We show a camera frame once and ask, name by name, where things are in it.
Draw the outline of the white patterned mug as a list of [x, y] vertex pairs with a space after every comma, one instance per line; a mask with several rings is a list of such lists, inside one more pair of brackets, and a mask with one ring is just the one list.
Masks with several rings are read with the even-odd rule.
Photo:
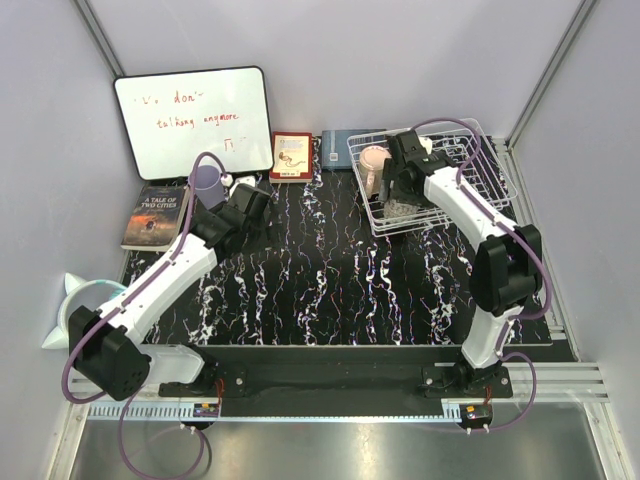
[[401, 199], [388, 199], [383, 206], [383, 219], [386, 221], [406, 221], [421, 209], [419, 204]]

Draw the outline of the lavender cup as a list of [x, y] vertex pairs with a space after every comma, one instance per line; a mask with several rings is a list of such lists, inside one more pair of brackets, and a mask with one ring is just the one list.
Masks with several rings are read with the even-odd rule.
[[212, 165], [202, 165], [196, 170], [194, 191], [202, 205], [210, 210], [225, 200], [222, 173]]

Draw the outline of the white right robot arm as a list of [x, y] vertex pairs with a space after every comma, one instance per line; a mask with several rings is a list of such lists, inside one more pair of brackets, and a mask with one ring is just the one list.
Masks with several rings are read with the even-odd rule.
[[440, 208], [475, 251], [469, 291], [475, 312], [461, 354], [427, 394], [483, 394], [499, 379], [503, 348], [513, 323], [543, 284], [541, 234], [500, 214], [464, 178], [462, 165], [444, 151], [428, 151], [406, 130], [386, 138], [390, 153], [382, 195], [423, 200]]

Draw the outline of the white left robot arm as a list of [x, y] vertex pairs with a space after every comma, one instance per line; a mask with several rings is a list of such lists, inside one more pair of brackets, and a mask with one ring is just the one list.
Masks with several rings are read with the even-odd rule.
[[77, 307], [68, 320], [69, 358], [61, 384], [79, 403], [68, 374], [77, 371], [98, 396], [123, 401], [143, 386], [169, 384], [203, 396], [216, 387], [217, 362], [195, 345], [148, 345], [165, 311], [222, 261], [254, 245], [267, 231], [271, 196], [239, 185], [229, 200], [190, 216], [169, 250], [116, 298], [95, 310]]

